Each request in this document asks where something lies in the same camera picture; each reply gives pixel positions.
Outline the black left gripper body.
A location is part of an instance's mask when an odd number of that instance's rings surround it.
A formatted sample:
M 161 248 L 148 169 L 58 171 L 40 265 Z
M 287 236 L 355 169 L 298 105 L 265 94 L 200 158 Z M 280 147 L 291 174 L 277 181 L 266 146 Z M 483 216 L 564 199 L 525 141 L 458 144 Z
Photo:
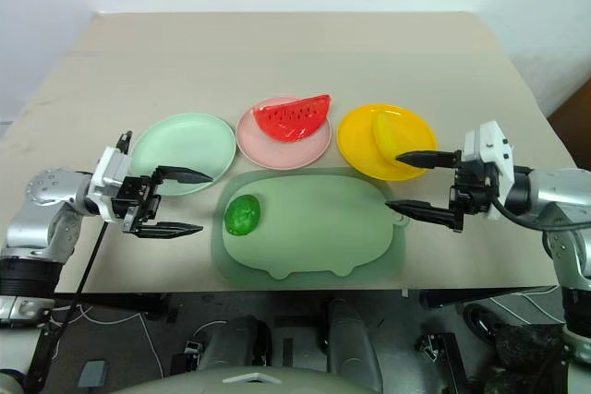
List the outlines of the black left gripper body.
M 155 219 L 160 205 L 158 185 L 145 175 L 124 179 L 117 195 L 111 199 L 115 217 L 121 221 L 124 233 L 157 233 L 156 225 L 149 225 L 148 221 Z

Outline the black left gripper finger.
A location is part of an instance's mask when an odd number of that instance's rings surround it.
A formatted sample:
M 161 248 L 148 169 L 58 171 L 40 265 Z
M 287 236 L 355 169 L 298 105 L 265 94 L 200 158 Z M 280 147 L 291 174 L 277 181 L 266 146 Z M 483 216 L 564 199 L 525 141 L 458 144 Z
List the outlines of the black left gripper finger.
M 213 178 L 186 167 L 158 166 L 151 175 L 151 180 L 154 183 L 163 183 L 165 180 L 178 183 L 210 183 Z
M 132 233 L 136 235 L 138 238 L 174 239 L 178 237 L 199 233 L 202 230 L 202 226 L 194 224 L 183 222 L 159 221 L 153 225 L 138 225 L 133 229 Z

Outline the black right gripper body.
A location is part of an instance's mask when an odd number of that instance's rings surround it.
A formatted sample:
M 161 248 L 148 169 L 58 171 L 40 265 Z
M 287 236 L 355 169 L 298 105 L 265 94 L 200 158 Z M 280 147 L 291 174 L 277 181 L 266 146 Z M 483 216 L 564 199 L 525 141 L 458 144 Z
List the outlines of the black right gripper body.
M 488 213 L 499 196 L 499 174 L 492 162 L 464 161 L 462 152 L 454 152 L 454 182 L 450 188 L 449 210 L 453 215 L 451 228 L 461 231 L 465 215 Z

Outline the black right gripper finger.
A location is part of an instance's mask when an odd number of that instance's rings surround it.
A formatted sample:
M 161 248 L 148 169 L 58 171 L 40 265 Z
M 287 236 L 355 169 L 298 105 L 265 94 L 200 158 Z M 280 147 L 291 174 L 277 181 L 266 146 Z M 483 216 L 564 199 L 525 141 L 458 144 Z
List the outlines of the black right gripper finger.
M 455 213 L 450 209 L 433 207 L 428 202 L 417 200 L 389 200 L 385 205 L 410 219 L 434 223 L 447 228 L 455 227 Z
M 414 150 L 399 154 L 395 159 L 419 169 L 456 167 L 456 153 L 449 151 Z

